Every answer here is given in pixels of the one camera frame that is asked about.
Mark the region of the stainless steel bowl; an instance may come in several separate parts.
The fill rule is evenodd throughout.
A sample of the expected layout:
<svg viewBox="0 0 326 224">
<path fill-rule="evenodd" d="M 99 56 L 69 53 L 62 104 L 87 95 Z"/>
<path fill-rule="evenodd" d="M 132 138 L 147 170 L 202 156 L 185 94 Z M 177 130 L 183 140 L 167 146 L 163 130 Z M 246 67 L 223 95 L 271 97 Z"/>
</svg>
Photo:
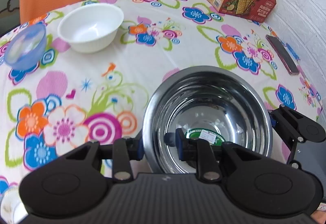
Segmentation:
<svg viewBox="0 0 326 224">
<path fill-rule="evenodd" d="M 272 125 L 268 110 L 255 89 L 228 70 L 194 66 L 167 78 L 152 95 L 143 120 L 143 143 L 154 173 L 193 173 L 193 162 L 178 158 L 175 138 L 181 129 L 188 139 L 202 131 L 214 145 L 230 141 L 271 156 Z"/>
</svg>

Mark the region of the white plastic bowl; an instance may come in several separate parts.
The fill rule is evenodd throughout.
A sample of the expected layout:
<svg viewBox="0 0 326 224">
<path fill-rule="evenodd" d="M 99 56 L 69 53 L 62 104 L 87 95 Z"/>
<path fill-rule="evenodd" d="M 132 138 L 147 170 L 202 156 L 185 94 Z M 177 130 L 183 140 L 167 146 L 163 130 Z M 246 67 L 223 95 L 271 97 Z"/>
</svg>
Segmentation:
<svg viewBox="0 0 326 224">
<path fill-rule="evenodd" d="M 57 34 L 79 53 L 95 53 L 108 47 L 124 20 L 123 11 L 112 4 L 81 6 L 66 15 Z"/>
</svg>

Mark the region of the translucent blue plastic bowl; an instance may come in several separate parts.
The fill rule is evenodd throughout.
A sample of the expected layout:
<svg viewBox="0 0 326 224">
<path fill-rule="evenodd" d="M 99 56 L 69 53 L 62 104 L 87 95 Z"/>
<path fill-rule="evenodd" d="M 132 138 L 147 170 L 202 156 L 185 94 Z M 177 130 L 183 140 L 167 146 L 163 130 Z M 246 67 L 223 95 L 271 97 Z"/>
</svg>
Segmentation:
<svg viewBox="0 0 326 224">
<path fill-rule="evenodd" d="M 10 41 L 4 54 L 4 62 L 15 70 L 28 70 L 41 59 L 45 47 L 45 25 L 38 23 L 29 26 Z"/>
</svg>

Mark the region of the dark smartphone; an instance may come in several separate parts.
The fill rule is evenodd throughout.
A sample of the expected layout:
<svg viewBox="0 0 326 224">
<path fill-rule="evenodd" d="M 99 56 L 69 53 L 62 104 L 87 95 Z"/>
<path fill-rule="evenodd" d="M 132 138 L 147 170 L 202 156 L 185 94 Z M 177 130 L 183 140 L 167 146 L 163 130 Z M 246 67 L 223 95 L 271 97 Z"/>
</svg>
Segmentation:
<svg viewBox="0 0 326 224">
<path fill-rule="evenodd" d="M 283 43 L 277 37 L 271 35 L 266 35 L 266 39 L 281 59 L 288 73 L 290 75 L 298 75 L 300 72 L 290 54 L 286 51 Z"/>
</svg>

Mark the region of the floral tablecloth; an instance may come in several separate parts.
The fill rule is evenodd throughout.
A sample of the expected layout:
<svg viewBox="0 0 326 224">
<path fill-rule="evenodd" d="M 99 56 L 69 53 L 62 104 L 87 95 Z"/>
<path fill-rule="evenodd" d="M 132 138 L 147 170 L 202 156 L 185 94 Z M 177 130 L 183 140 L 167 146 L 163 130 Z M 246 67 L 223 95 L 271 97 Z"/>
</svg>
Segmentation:
<svg viewBox="0 0 326 224">
<path fill-rule="evenodd" d="M 59 38 L 61 20 L 91 4 L 114 4 L 124 22 L 113 43 L 93 54 Z M 172 74 L 212 65 L 250 83 L 268 109 L 294 108 L 318 119 L 322 101 L 304 73 L 291 76 L 266 40 L 265 23 L 218 13 L 207 0 L 87 0 L 56 9 L 1 36 L 1 52 L 35 24 L 46 48 L 32 68 L 1 63 L 1 192 L 86 140 L 135 136 L 147 103 Z"/>
</svg>

